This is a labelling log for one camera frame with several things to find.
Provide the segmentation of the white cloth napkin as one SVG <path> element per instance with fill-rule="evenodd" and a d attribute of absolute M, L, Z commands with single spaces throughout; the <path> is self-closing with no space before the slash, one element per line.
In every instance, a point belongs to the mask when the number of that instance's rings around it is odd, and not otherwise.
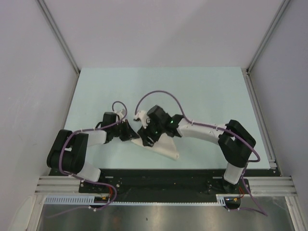
<path fill-rule="evenodd" d="M 166 134 L 162 134 L 159 140 L 153 145 L 153 147 L 143 146 L 141 138 L 133 139 L 131 141 L 137 146 L 173 160 L 177 160 L 180 156 L 173 139 Z"/>

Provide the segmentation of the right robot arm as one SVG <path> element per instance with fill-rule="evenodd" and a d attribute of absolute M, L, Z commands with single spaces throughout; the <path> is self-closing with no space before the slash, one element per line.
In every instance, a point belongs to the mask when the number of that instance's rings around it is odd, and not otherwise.
<path fill-rule="evenodd" d="M 178 159 L 179 152 L 173 137 L 196 138 L 218 145 L 227 161 L 222 188 L 233 193 L 239 188 L 240 177 L 248 164 L 248 159 L 256 140 L 236 120 L 223 125 L 207 125 L 190 121 L 185 115 L 170 116 L 158 105 L 148 111 L 135 113 L 134 121 L 141 123 L 134 143 L 148 150 Z"/>

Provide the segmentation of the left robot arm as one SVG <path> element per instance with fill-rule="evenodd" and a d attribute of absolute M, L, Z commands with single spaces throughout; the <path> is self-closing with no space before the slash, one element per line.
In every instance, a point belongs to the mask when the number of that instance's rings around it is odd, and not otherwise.
<path fill-rule="evenodd" d="M 113 138 L 121 141 L 138 139 L 139 135 L 128 120 L 124 119 L 125 113 L 124 109 L 104 113 L 103 120 L 96 125 L 94 131 L 73 134 L 70 130 L 60 130 L 47 157 L 47 166 L 58 170 L 61 163 L 64 172 L 89 180 L 89 186 L 95 192 L 102 192 L 106 188 L 106 180 L 100 177 L 99 168 L 86 162 L 87 148 L 109 143 Z"/>

